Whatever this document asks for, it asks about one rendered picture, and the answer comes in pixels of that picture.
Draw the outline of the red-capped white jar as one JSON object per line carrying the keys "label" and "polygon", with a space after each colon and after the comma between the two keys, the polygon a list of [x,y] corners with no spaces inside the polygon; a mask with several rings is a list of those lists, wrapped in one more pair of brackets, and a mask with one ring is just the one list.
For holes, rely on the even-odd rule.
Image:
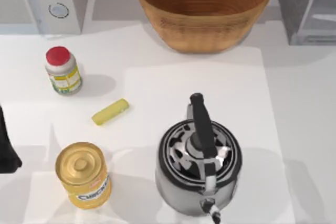
{"label": "red-capped white jar", "polygon": [[58,94],[74,94],[82,86],[76,59],[64,46],[55,46],[46,52],[45,69],[53,89]]}

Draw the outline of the yellow-green bar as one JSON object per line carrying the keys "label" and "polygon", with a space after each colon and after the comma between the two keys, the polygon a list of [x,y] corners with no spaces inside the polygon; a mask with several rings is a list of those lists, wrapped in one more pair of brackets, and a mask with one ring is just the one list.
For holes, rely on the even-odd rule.
{"label": "yellow-green bar", "polygon": [[100,126],[121,114],[129,108],[129,103],[126,99],[119,99],[118,101],[110,104],[92,116],[93,122]]}

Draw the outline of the yellow can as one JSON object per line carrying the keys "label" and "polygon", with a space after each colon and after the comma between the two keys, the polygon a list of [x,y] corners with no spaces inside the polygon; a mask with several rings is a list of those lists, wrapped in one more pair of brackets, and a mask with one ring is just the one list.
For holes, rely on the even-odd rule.
{"label": "yellow can", "polygon": [[69,200],[80,209],[102,206],[111,194],[111,178],[103,152],[89,142],[65,147],[57,156],[55,172]]}

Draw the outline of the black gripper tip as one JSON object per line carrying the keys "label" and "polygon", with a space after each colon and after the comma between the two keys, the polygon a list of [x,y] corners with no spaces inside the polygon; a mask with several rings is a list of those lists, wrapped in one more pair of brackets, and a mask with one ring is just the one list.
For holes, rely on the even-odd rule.
{"label": "black gripper tip", "polygon": [[12,174],[22,167],[7,133],[3,109],[0,106],[0,174]]}

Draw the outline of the pale microwave oven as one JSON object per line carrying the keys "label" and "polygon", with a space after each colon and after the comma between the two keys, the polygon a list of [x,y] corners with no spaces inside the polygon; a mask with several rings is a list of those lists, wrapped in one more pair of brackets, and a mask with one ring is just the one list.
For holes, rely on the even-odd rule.
{"label": "pale microwave oven", "polygon": [[[69,15],[50,15],[50,4],[62,3]],[[0,0],[0,35],[77,35],[82,32],[88,0]]]}

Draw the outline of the brown woven basket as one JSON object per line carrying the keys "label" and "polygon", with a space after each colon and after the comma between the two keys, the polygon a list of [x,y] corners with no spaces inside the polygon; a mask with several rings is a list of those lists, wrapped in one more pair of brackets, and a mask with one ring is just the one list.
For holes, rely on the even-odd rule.
{"label": "brown woven basket", "polygon": [[139,0],[158,36],[181,53],[226,50],[251,30],[269,0]]}

